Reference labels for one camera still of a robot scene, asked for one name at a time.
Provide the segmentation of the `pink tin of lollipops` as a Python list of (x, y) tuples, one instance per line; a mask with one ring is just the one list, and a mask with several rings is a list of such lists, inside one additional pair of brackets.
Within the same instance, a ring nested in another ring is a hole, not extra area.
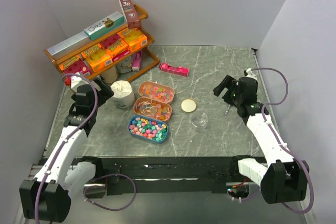
[(172, 115), (172, 107), (169, 104), (146, 97), (138, 98), (133, 106), (133, 110), (136, 114), (162, 122), (168, 122)]

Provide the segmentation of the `silver long box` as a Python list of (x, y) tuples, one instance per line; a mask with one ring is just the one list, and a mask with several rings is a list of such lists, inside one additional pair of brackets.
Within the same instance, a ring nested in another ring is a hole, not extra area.
[(55, 59), (58, 60), (65, 55), (81, 48), (82, 46), (90, 43), (91, 40), (88, 35), (82, 31), (50, 48), (47, 51), (50, 55)]

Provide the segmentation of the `pink slim box upright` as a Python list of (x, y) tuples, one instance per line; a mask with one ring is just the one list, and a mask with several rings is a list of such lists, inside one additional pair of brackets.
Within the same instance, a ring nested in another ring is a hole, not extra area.
[(132, 62), (133, 71), (140, 71), (141, 59), (142, 59), (142, 51), (138, 51), (133, 54), (133, 62)]

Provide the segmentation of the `orange sponge box right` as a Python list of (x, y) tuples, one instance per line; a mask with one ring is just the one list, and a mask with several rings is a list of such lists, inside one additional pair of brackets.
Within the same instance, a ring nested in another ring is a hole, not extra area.
[(126, 42), (131, 52), (137, 51), (148, 43), (147, 36), (137, 28), (126, 28), (118, 32), (118, 36)]

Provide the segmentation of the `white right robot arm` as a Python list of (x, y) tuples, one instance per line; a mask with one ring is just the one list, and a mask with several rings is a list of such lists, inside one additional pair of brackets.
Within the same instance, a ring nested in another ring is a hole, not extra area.
[(260, 187), (268, 204), (302, 201), (307, 192), (305, 173), (309, 170), (308, 164), (289, 153), (269, 112), (257, 101), (257, 91), (258, 81), (253, 74), (238, 80), (227, 75), (213, 90), (215, 96), (221, 96), (224, 102), (237, 109), (238, 116), (252, 132), (266, 160), (263, 164), (250, 155), (234, 156), (230, 177), (238, 182), (249, 178)]

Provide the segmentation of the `pink box on table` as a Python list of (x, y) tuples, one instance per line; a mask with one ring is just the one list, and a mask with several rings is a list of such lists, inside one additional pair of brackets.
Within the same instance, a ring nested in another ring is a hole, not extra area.
[(159, 69), (163, 72), (176, 74), (179, 76), (187, 77), (189, 74), (189, 68), (184, 67), (174, 67), (163, 62), (159, 65)]

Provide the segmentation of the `orange sponge box middle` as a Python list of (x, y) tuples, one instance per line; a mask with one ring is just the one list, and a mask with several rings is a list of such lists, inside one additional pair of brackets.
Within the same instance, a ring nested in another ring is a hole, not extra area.
[(108, 55), (100, 43), (81, 52), (81, 56), (93, 72), (98, 72), (104, 67), (112, 64), (112, 58)]

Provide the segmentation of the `gold jar lid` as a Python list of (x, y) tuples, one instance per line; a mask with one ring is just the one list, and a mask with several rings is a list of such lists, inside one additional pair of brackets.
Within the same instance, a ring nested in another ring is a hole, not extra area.
[(197, 103), (192, 98), (184, 99), (181, 102), (181, 109), (186, 113), (191, 113), (191, 112), (195, 111), (196, 108), (197, 108)]

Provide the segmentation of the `clear plastic jar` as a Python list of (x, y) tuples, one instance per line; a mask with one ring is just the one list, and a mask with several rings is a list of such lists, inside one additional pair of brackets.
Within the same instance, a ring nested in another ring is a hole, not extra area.
[(208, 125), (208, 116), (205, 112), (195, 112), (191, 117), (191, 124), (195, 130), (206, 129)]

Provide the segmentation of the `teal long box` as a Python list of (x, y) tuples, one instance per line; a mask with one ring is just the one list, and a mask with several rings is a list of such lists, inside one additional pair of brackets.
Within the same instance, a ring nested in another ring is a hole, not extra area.
[(96, 40), (123, 24), (124, 16), (120, 12), (114, 12), (83, 31), (91, 40)]

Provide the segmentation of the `blue tin of star candies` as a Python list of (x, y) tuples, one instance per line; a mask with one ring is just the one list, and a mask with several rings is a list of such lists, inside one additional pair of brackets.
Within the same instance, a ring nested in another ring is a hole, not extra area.
[(138, 139), (154, 144), (162, 144), (168, 137), (169, 127), (162, 121), (135, 115), (130, 119), (128, 131)]

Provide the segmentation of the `red tall carton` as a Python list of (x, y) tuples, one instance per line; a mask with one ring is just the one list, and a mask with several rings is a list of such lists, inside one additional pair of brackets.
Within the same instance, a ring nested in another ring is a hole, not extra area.
[(140, 20), (132, 0), (119, 0), (125, 22), (129, 29), (140, 28)]

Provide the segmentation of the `pink tin of gummies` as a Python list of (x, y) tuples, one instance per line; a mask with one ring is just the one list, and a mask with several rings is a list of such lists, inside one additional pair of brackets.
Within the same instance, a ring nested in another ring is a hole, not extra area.
[(171, 104), (175, 96), (175, 90), (152, 81), (144, 81), (138, 88), (138, 94), (155, 101)]

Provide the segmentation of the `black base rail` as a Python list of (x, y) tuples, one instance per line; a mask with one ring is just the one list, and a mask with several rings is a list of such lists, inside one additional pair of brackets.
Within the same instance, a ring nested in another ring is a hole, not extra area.
[(250, 179), (233, 170), (232, 157), (103, 157), (107, 195), (203, 192), (224, 194), (228, 185)]

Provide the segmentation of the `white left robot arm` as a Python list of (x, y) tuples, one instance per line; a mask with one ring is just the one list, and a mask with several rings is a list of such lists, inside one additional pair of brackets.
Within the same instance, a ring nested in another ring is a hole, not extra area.
[(71, 165), (96, 123), (98, 108), (114, 93), (99, 78), (90, 81), (78, 74), (70, 77), (74, 103), (61, 136), (40, 171), (33, 179), (24, 180), (19, 188), (24, 217), (37, 222), (63, 222), (72, 198), (83, 190), (86, 182), (98, 183), (104, 176), (102, 160), (98, 157), (84, 156), (74, 168)]

